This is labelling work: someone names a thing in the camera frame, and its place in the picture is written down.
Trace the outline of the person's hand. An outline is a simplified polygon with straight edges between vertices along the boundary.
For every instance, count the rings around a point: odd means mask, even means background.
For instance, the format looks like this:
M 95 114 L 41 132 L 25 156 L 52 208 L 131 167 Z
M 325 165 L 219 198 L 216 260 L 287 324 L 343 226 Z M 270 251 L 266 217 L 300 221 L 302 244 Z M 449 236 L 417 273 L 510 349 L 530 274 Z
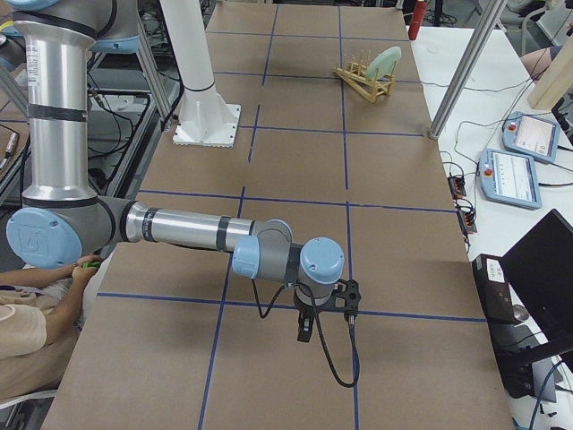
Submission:
M 85 287 L 88 284 L 89 280 L 97 273 L 98 270 L 94 268 L 83 269 L 81 267 L 81 265 L 84 262 L 94 262 L 94 261 L 102 262 L 102 258 L 98 255 L 91 254 L 83 256 L 75 262 L 72 271 L 72 279 L 74 286 Z

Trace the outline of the person's forearm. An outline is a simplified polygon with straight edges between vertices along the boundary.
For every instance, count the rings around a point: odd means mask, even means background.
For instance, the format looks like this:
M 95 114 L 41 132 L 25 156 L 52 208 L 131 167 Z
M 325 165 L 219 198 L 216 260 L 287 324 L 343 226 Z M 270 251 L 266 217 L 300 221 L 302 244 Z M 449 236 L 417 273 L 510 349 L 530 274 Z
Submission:
M 71 278 L 72 273 L 57 273 L 56 270 L 30 269 L 31 280 L 24 281 L 29 287 L 45 288 L 59 280 Z M 46 320 L 46 345 L 51 345 L 61 339 L 77 320 L 82 309 L 83 293 L 88 284 L 84 286 L 74 286 L 73 279 L 64 297 L 58 302 L 50 314 L 45 316 Z

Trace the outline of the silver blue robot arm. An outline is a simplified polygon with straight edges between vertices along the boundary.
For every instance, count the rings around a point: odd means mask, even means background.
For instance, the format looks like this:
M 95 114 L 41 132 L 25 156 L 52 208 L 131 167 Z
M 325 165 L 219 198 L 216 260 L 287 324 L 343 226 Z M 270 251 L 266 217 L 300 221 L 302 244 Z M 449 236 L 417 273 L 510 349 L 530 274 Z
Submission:
M 14 1 L 26 43 L 32 180 L 8 221 L 10 247 L 26 263 L 55 268 L 119 242 L 159 242 L 229 253 L 233 271 L 295 292 L 298 338 L 321 332 L 319 314 L 344 300 L 337 242 L 294 242 L 280 220 L 256 221 L 152 208 L 98 195 L 88 181 L 89 51 L 133 53 L 140 43 L 134 1 Z

